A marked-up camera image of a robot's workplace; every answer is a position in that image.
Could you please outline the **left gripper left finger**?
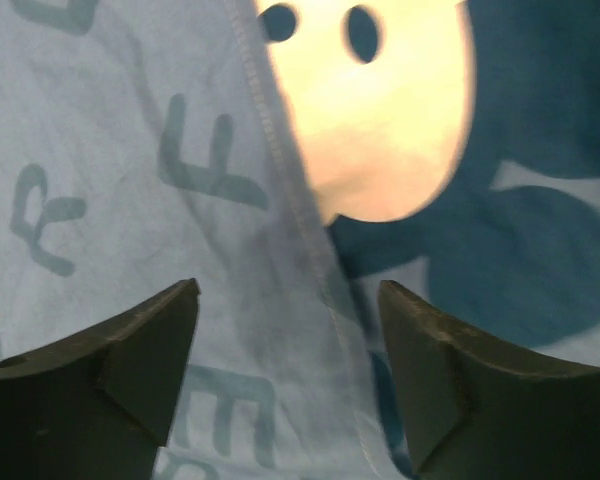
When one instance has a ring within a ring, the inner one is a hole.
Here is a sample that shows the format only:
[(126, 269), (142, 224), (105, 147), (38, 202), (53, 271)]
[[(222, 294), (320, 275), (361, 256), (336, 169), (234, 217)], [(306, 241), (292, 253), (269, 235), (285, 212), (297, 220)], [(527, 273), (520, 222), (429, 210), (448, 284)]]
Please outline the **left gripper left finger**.
[(149, 479), (199, 307), (195, 280), (0, 362), (0, 480)]

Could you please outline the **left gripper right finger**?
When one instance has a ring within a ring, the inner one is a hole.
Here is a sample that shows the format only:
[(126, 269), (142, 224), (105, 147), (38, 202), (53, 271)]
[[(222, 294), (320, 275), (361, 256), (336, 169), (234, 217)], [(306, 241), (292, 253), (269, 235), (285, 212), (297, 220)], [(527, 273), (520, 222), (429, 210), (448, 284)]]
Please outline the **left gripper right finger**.
[(423, 479), (600, 479), (600, 367), (501, 340), (394, 281), (378, 304)]

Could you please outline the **blue lettered pillowcase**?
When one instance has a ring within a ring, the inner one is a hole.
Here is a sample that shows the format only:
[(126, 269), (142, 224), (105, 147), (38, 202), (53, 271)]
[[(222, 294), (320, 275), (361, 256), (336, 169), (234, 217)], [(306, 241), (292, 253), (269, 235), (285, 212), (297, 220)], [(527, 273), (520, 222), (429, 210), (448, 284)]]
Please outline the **blue lettered pillowcase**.
[(0, 364), (194, 278), (148, 479), (415, 479), (377, 295), (600, 368), (600, 1), (0, 1)]

